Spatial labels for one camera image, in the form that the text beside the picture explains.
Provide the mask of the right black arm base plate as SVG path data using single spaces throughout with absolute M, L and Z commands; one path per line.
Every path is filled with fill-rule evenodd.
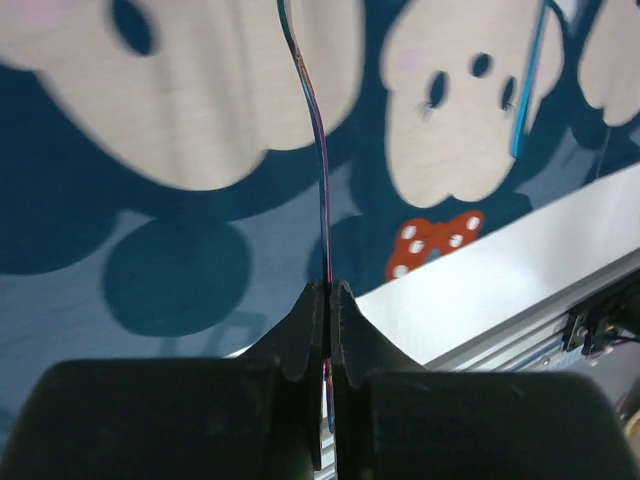
M 596 358 L 616 346 L 639 343 L 639 280 L 611 285 L 572 307 L 563 330 L 564 352 Z

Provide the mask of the blue cartoon placemat cloth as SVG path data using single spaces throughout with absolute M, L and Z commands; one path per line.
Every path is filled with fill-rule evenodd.
M 429 362 L 639 248 L 639 5 L 293 1 L 334 274 Z M 309 113 L 272 1 L 1 5 L 1 434 L 52 364 L 227 356 L 322 275 Z

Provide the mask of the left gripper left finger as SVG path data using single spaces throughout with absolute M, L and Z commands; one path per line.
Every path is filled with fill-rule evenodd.
M 310 479 L 321 466 L 325 288 L 235 358 L 49 368 L 1 460 L 5 479 Z

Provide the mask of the iridescent blue metal spoon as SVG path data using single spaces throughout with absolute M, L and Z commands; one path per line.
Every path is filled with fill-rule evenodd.
M 551 2 L 540 1 L 511 131 L 510 153 L 514 159 L 525 152 L 541 98 L 556 81 L 556 37 Z

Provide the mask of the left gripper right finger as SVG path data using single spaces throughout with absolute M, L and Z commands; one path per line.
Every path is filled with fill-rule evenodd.
M 360 312 L 328 303 L 341 479 L 635 479 L 600 389 L 571 373 L 432 372 Z

